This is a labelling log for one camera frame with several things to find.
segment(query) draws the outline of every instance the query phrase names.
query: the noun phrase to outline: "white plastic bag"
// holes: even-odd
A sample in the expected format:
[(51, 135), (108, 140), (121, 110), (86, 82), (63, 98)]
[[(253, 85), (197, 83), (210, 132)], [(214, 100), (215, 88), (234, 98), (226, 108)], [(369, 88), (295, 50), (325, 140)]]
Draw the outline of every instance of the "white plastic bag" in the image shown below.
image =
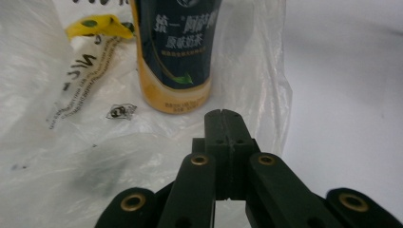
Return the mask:
[[(80, 56), (95, 39), (70, 46), (63, 27), (93, 13), (130, 20), (125, 1), (100, 3), (55, 1), (59, 14), (49, 0), (1, 4), (0, 227), (93, 227), (126, 188), (158, 191), (175, 179), (192, 138), (204, 136), (203, 116), (213, 109), (239, 112), (263, 151), (281, 153), (291, 104), (282, 62), (284, 0), (222, 2), (212, 92), (196, 111), (175, 116), (149, 107), (137, 78), (135, 41), (122, 40), (80, 110), (50, 130), (54, 102), (69, 99), (63, 88), (74, 53)], [(81, 4), (108, 9), (85, 11)], [(137, 106), (131, 120), (107, 117), (123, 104)], [(242, 203), (229, 205), (218, 203), (216, 227), (248, 227), (239, 218)]]

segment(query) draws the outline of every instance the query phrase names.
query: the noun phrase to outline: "white surface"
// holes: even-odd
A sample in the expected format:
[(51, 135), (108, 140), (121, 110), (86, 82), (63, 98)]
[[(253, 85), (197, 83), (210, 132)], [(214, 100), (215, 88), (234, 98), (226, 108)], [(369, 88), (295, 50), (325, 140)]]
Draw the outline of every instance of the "white surface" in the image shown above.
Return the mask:
[(403, 2), (289, 0), (284, 160), (315, 193), (349, 187), (403, 221)]

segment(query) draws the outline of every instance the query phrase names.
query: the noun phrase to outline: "small logo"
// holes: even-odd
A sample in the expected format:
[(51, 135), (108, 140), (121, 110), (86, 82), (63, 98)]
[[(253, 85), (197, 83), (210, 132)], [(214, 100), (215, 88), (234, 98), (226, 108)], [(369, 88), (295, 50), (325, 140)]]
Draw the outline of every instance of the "small logo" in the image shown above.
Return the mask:
[(106, 117), (108, 119), (127, 119), (130, 121), (136, 108), (137, 106), (133, 104), (114, 104)]
[(191, 8), (194, 7), (196, 4), (198, 4), (200, 0), (177, 0), (177, 1), (179, 5), (185, 8)]

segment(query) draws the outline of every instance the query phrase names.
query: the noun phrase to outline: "dark green label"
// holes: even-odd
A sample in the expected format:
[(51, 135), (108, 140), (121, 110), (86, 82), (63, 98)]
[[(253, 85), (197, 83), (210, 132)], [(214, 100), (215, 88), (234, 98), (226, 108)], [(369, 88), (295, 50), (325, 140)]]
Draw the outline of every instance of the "dark green label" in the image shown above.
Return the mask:
[(185, 89), (210, 75), (221, 0), (138, 0), (143, 58), (166, 86)]

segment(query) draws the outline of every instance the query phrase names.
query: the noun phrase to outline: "bottle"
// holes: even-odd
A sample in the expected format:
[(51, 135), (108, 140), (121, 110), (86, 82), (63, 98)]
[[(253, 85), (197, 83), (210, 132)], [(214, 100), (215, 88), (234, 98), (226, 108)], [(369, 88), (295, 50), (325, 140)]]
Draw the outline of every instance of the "bottle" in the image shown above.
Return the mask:
[(171, 114), (208, 98), (221, 0), (131, 0), (138, 71), (145, 100)]

